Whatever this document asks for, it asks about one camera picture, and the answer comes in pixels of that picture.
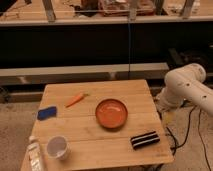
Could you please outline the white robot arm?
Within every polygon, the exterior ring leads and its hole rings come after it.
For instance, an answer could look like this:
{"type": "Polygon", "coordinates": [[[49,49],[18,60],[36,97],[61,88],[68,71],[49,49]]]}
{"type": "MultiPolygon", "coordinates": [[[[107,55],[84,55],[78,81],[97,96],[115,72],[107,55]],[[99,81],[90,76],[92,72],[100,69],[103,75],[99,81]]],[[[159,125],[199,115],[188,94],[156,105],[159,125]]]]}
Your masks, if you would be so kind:
{"type": "Polygon", "coordinates": [[[213,116],[213,89],[203,84],[205,79],[206,71],[197,63],[170,70],[164,77],[165,87],[156,96],[157,110],[177,109],[187,99],[213,116]]]}

